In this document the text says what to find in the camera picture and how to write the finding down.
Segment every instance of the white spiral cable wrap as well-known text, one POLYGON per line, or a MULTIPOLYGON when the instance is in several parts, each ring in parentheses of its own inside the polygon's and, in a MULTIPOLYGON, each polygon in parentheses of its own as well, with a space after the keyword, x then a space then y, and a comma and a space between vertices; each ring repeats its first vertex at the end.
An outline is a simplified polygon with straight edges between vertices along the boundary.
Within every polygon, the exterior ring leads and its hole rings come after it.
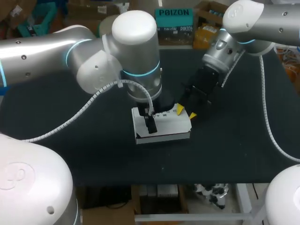
MULTIPOLYGON (((149 115, 151 116, 154 112, 154 108, 153 108, 153 102, 151 99, 151 96, 149 94, 149 92, 139 83, 134 82, 134 81, 130 81, 130 80, 120 80, 121 83, 127 83, 127 84, 131 84, 136 86, 137 88, 139 88, 147 97, 148 103, 149 103, 149 115)), ((107 90, 109 90, 110 88, 112 88, 114 85, 118 84, 118 81, 114 81, 109 83, 108 85, 104 86, 103 88, 99 89, 90 99, 89 101, 81 108, 81 110, 79 110, 72 118, 70 118, 69 120, 67 120, 66 122, 64 122, 63 124, 61 124, 59 127, 55 128, 54 130, 41 135, 39 137, 35 137, 35 138, 31 138, 31 139, 26 139, 26 140, 22 140, 24 142, 37 142, 40 140, 43 140, 45 138, 48 138, 50 136, 52 136, 53 134, 61 131, 63 128, 67 127, 68 125, 70 125, 72 122, 74 122, 79 116, 81 116, 81 114, 84 113, 84 111, 87 110, 87 108, 95 101, 95 99, 102 93, 106 92, 107 90)))
POLYGON ((300 159, 295 158, 293 156, 290 156, 286 152, 284 152, 281 147, 277 144, 275 138, 273 137, 270 125, 269 125, 269 120, 268 120, 268 114, 267 114, 267 105, 266 105, 266 88, 265 88, 265 80, 264 80, 264 67, 263 67, 263 57, 259 56, 259 62, 261 64, 261 72, 262 72, 262 106, 263 106, 263 114, 264 114, 264 120, 266 122, 267 130, 270 136, 271 141, 273 142, 274 146, 276 149, 285 157, 295 161, 295 162, 300 162, 300 159))
POLYGON ((225 83, 226 83, 226 81, 227 81, 227 79, 228 79, 230 73, 233 71, 235 65, 238 63, 238 61, 240 60, 240 58, 242 57, 242 55, 244 54, 244 52, 245 52, 245 50, 243 50, 243 51, 240 53, 240 55, 237 57, 237 59, 236 59, 235 62, 233 63, 232 67, 230 68, 230 70, 229 70, 228 73, 226 74, 226 77, 224 78, 224 81, 223 81, 221 87, 224 87, 224 85, 225 85, 225 83))

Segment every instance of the black table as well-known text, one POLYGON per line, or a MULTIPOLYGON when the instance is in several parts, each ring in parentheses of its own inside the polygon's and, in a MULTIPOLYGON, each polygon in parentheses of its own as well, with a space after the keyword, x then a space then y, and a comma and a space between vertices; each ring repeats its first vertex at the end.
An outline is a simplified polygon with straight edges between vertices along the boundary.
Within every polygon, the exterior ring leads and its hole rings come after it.
MULTIPOLYGON (((203 54, 161 50, 164 88, 177 99, 180 83, 201 66, 203 54)), ((273 51, 264 63, 273 135, 288 154, 300 158, 299 97, 273 51)), ((4 98, 0 131, 18 139, 39 136, 73 116, 89 98, 71 74, 20 84, 4 98)), ((136 146, 130 110, 135 103, 125 90, 114 88, 39 144, 65 159, 78 186, 270 182, 295 164, 275 149, 266 131, 257 57, 244 55, 213 99, 210 117, 193 121, 189 140, 136 146)))

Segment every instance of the yellow tab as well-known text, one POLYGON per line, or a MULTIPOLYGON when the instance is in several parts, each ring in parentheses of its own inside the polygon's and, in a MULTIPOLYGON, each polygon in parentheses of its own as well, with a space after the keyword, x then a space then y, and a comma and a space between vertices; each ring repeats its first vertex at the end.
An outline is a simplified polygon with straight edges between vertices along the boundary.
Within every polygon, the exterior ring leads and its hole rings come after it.
POLYGON ((184 109, 184 107, 182 105, 180 105, 179 103, 177 103, 177 115, 180 115, 180 113, 182 112, 183 109, 184 109))
POLYGON ((195 116, 197 116, 197 114, 192 112, 192 114, 189 116, 189 119, 192 119, 192 118, 194 118, 195 116))

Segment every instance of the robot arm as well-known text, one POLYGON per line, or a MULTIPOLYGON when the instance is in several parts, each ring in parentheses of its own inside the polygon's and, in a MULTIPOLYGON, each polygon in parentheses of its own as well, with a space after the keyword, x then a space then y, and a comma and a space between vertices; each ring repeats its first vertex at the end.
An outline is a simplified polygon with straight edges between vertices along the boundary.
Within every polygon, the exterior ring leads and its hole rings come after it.
POLYGON ((223 25, 244 46, 258 40, 299 46, 299 11, 300 4, 264 5, 239 0, 225 12, 223 25))
MULTIPOLYGON (((112 34, 102 38, 83 26, 71 26, 42 37, 0 42, 0 87, 61 71, 72 71, 89 94, 122 78, 149 92, 155 113, 174 105, 169 93, 162 91, 156 22, 143 11, 118 16, 112 34)), ((156 132, 145 94, 131 84, 127 91, 145 117, 149 133, 156 132)))
POLYGON ((300 45, 300 4, 264 5, 250 0, 239 0, 225 12, 223 27, 202 58, 199 69, 186 86, 179 101, 183 107, 197 115, 209 105, 208 95, 221 78, 230 71, 243 50, 253 56, 269 52, 276 43, 300 45))

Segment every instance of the metal bolt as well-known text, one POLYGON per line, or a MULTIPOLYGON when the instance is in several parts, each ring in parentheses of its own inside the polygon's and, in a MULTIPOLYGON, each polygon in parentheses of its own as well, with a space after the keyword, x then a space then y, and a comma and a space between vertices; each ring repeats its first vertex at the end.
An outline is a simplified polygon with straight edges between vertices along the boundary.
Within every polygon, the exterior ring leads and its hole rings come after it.
POLYGON ((230 55, 230 54, 232 54, 232 53, 233 53, 233 50, 232 50, 231 48, 228 48, 228 49, 227 49, 227 54, 230 55))

